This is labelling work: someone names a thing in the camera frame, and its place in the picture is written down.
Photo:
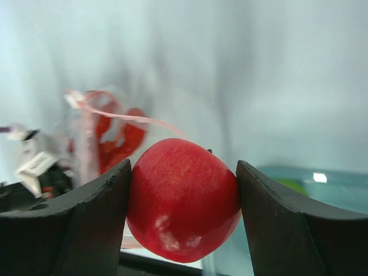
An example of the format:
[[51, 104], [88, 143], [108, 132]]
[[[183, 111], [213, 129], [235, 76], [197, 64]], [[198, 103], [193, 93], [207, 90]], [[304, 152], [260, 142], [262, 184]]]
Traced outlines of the clear zip top bag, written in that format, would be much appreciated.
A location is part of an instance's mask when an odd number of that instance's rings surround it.
[[124, 159], [136, 163], [155, 142], [187, 136], [167, 122], [148, 116], [115, 86], [81, 92], [68, 89], [61, 123], [55, 128], [60, 164], [74, 188], [92, 181]]

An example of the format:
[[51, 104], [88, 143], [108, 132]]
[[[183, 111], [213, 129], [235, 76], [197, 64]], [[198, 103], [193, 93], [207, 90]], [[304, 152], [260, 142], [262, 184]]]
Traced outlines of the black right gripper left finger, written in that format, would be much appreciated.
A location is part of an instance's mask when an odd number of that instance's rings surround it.
[[29, 210], [1, 214], [2, 275], [115, 275], [131, 163]]

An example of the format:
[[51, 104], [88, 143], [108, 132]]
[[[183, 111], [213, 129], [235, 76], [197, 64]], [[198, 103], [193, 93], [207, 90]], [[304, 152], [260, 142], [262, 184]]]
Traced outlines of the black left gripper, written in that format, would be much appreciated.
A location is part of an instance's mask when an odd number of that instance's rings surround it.
[[39, 176], [39, 183], [45, 200], [56, 198], [73, 189], [71, 178], [58, 163]]

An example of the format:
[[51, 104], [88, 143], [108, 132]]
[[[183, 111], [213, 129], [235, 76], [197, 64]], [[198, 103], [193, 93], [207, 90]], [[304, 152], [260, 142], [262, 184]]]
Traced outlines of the green fake food ball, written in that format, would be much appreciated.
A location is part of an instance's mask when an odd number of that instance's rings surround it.
[[292, 179], [276, 179], [276, 181], [288, 188], [293, 189], [294, 191], [303, 194], [305, 196], [308, 196], [307, 191], [305, 188], [300, 184], [299, 182], [292, 180]]

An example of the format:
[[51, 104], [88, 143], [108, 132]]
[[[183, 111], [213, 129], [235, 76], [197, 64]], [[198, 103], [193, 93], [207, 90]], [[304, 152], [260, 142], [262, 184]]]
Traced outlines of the red fake food ball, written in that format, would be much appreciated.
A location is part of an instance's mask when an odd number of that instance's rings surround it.
[[202, 259], [230, 237], [240, 216], [234, 173], [195, 143], [164, 139], [132, 170], [128, 227], [144, 248], [163, 258]]

